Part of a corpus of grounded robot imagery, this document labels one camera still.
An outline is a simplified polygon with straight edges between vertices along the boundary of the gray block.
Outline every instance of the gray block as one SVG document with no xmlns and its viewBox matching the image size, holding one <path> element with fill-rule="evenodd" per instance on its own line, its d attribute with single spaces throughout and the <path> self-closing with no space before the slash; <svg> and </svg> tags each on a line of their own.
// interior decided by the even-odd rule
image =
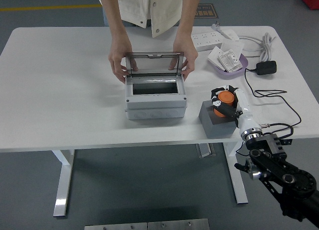
<svg viewBox="0 0 319 230">
<path fill-rule="evenodd" d="M 237 128 L 235 118 L 219 117 L 214 113 L 211 101 L 202 103 L 199 119 L 209 139 L 229 138 Z"/>
</svg>

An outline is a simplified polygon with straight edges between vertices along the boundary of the hinged cover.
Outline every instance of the hinged cover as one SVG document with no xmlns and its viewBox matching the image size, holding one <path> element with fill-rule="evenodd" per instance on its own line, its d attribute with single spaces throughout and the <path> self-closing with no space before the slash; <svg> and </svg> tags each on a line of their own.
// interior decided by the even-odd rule
<svg viewBox="0 0 319 230">
<path fill-rule="evenodd" d="M 131 52 L 126 54 L 126 68 L 132 77 L 178 76 L 183 56 L 183 52 Z"/>
</svg>

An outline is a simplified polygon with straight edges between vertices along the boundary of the white box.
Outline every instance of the white box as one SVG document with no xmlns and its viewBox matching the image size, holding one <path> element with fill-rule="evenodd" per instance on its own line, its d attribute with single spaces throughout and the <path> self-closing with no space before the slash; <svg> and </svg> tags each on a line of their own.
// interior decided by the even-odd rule
<svg viewBox="0 0 319 230">
<path fill-rule="evenodd" d="M 176 61 L 169 70 L 172 60 Z M 125 112 L 128 119 L 183 117 L 187 107 L 181 74 L 183 53 L 128 53 L 130 75 L 125 83 Z"/>
</svg>

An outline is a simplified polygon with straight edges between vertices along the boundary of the black charger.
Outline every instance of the black charger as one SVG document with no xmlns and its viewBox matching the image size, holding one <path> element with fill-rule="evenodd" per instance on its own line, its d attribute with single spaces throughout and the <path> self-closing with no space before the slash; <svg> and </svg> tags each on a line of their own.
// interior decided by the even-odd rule
<svg viewBox="0 0 319 230">
<path fill-rule="evenodd" d="M 276 61 L 260 62 L 257 63 L 256 69 L 250 71 L 256 72 L 257 75 L 274 74 L 277 72 L 277 64 Z"/>
</svg>

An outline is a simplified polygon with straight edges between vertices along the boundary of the screw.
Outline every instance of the screw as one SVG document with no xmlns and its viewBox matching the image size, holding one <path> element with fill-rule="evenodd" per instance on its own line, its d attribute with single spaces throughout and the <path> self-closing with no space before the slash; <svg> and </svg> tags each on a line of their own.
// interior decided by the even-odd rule
<svg viewBox="0 0 319 230">
<path fill-rule="evenodd" d="M 271 157 L 271 154 L 269 152 L 264 151 L 263 154 L 266 155 L 269 158 Z"/>
<path fill-rule="evenodd" d="M 250 151 L 250 154 L 254 157 L 258 157 L 260 155 L 260 151 L 257 149 L 253 149 Z"/>
<path fill-rule="evenodd" d="M 295 178 L 291 175 L 291 174 L 285 174 L 283 176 L 283 180 L 287 183 L 287 184 L 292 184 L 295 182 Z"/>
</svg>

